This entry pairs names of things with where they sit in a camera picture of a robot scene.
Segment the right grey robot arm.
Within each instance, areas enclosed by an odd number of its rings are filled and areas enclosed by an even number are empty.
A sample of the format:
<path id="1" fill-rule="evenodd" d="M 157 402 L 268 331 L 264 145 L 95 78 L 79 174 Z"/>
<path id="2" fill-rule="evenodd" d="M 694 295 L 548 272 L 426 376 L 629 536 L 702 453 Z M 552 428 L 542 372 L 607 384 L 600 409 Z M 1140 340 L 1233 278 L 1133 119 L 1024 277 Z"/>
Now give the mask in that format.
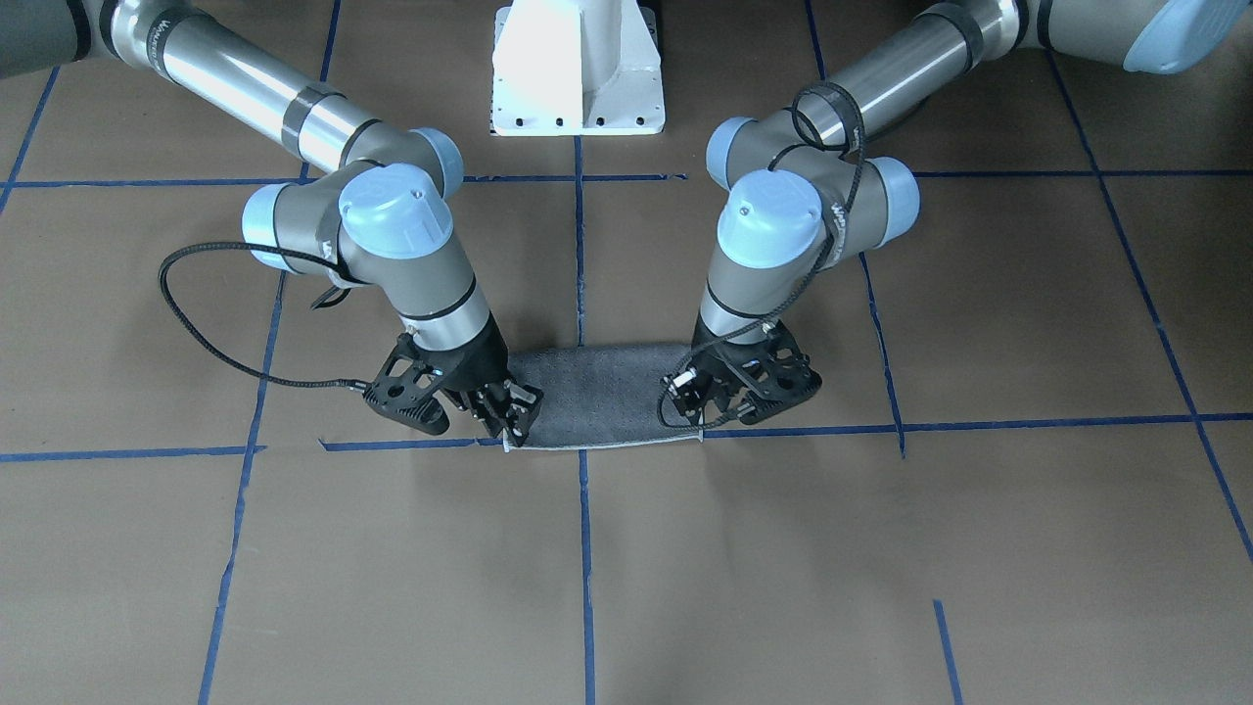
<path id="1" fill-rule="evenodd" d="M 352 389 L 393 423 L 447 432 L 447 404 L 511 447 L 528 442 L 544 394 L 511 374 L 509 351 L 455 230 L 449 198 L 465 170 L 442 131 L 403 131 L 289 66 L 189 1 L 5 1 L 3 76 L 114 58 L 200 95 L 321 172 L 251 195 L 233 250 L 331 282 L 315 306 L 377 287 L 402 329 L 372 379 L 252 378 Z"/>

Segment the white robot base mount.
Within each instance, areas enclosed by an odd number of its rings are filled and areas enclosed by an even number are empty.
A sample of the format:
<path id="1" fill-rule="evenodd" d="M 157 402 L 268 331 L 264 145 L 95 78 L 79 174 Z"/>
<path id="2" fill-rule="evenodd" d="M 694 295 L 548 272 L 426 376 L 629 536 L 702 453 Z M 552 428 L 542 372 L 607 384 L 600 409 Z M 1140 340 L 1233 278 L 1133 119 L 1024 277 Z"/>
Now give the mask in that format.
<path id="1" fill-rule="evenodd" d="M 495 13 L 489 129 L 654 135 L 667 125 L 658 1 L 514 1 Z"/>

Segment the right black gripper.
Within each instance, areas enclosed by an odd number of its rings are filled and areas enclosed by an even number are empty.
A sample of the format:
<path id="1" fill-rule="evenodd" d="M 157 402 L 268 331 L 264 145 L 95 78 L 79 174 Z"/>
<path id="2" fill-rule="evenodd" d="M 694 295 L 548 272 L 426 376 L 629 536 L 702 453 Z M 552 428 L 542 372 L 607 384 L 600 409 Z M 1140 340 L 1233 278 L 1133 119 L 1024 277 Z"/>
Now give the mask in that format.
<path id="1" fill-rule="evenodd" d="M 497 327 L 484 327 L 474 339 L 452 351 L 432 351 L 431 367 L 439 369 L 439 387 L 459 409 L 472 409 L 490 437 L 523 447 L 544 393 L 517 383 L 507 369 L 507 347 Z"/>

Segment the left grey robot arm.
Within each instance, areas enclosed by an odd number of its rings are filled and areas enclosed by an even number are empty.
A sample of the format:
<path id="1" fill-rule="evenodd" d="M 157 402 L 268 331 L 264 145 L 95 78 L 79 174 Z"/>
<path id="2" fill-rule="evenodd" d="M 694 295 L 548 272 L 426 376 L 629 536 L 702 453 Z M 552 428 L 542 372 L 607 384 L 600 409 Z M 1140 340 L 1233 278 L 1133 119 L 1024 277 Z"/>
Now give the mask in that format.
<path id="1" fill-rule="evenodd" d="M 801 88 L 764 119 L 730 116 L 705 167 L 728 193 L 692 348 L 662 379 L 662 425 L 757 425 L 822 379 L 781 321 L 819 272 L 903 235 L 920 187 L 872 158 L 877 131 L 1021 46 L 1177 74 L 1230 34 L 1244 1 L 937 1 L 872 53 Z"/>

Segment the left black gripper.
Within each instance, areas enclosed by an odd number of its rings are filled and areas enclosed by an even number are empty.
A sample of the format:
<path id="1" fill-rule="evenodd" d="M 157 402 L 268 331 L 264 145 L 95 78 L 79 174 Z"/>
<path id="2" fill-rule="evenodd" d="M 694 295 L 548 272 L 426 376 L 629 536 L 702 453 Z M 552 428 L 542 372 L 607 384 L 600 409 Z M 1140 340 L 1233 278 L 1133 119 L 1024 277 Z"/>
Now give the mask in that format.
<path id="1" fill-rule="evenodd" d="M 764 343 L 710 346 L 693 341 L 689 367 L 667 378 L 667 399 L 685 425 L 749 425 L 749 416 L 766 418 L 771 409 L 762 389 L 773 364 Z"/>

